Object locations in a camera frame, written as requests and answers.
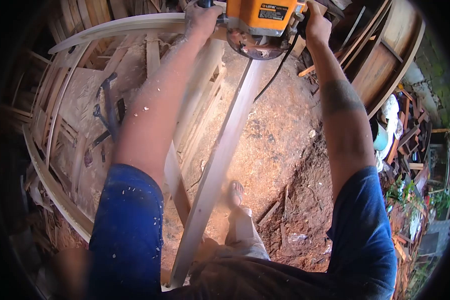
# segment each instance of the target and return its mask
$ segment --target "black cable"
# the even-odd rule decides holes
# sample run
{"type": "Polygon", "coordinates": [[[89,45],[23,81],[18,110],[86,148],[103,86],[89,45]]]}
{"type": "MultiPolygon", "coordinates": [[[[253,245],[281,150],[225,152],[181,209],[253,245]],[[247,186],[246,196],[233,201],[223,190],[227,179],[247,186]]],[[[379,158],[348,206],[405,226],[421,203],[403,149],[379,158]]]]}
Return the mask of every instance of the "black cable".
{"type": "Polygon", "coordinates": [[[292,52],[293,48],[295,47],[295,44],[297,43],[297,40],[299,39],[299,34],[295,34],[295,38],[293,39],[292,45],[288,48],[288,51],[285,53],[285,56],[282,59],[282,62],[280,63],[280,65],[278,66],[277,71],[275,72],[275,74],[273,75],[273,77],[270,79],[270,81],[268,81],[267,85],[263,88],[263,90],[258,94],[258,96],[255,97],[255,100],[253,100],[253,103],[255,103],[255,101],[258,100],[258,98],[260,98],[260,96],[265,93],[265,91],[267,90],[267,88],[272,84],[272,82],[275,80],[275,78],[277,77],[278,73],[280,72],[280,70],[282,69],[282,66],[285,63],[285,60],[287,59],[287,57],[290,55],[290,53],[292,52]]]}

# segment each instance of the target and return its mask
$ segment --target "green plant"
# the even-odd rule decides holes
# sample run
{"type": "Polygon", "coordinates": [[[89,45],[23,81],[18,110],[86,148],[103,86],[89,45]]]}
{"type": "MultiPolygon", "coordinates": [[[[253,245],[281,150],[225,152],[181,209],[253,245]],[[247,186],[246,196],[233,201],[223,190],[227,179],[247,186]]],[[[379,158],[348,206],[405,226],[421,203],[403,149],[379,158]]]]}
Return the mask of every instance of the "green plant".
{"type": "Polygon", "coordinates": [[[402,175],[399,175],[397,180],[385,193],[385,197],[392,199],[394,203],[399,203],[402,207],[405,207],[408,202],[421,204],[421,201],[413,192],[413,186],[413,180],[405,185],[405,182],[402,180],[402,175]]]}
{"type": "Polygon", "coordinates": [[[430,203],[433,204],[437,210],[437,217],[439,218],[444,209],[450,207],[450,191],[448,193],[446,191],[441,191],[434,194],[430,203]]]}

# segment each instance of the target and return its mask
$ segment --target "wrist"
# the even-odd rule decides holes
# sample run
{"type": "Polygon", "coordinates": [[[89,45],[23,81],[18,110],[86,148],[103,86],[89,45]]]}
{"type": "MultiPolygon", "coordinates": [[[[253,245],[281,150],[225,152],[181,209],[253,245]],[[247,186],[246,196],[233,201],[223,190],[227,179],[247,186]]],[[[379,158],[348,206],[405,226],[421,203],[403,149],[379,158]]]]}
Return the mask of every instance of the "wrist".
{"type": "Polygon", "coordinates": [[[310,52],[312,51],[324,51],[329,49],[328,41],[323,41],[316,38],[308,38],[306,39],[306,47],[310,52]]]}

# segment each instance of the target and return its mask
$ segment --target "dark t-shirt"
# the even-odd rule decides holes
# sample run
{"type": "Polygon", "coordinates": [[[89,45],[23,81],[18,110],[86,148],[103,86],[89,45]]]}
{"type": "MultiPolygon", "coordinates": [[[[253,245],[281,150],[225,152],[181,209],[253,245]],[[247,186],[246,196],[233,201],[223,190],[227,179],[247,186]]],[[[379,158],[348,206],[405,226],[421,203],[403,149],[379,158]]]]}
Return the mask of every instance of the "dark t-shirt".
{"type": "Polygon", "coordinates": [[[161,293],[162,192],[129,165],[108,171],[89,249],[89,295],[96,299],[390,299],[396,256],[377,169],[356,172],[333,208],[327,273],[250,257],[203,263],[190,285],[161,293]]]}

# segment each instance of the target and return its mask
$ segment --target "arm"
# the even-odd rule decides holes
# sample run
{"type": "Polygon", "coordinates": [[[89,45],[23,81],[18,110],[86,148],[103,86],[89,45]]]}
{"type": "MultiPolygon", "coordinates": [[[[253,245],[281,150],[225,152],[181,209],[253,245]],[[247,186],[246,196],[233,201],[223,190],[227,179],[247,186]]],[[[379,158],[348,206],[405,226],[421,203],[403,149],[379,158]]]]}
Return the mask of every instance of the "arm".
{"type": "Polygon", "coordinates": [[[184,38],[162,60],[160,68],[147,78],[127,111],[115,145],[114,163],[134,166],[161,185],[191,69],[221,13],[219,6],[204,9],[196,3],[188,4],[184,38]]]}
{"type": "Polygon", "coordinates": [[[333,201],[347,180],[366,166],[375,165],[372,130],[365,108],[328,47],[331,23],[316,3],[307,2],[310,19],[306,46],[320,83],[323,130],[330,160],[333,201]]]}

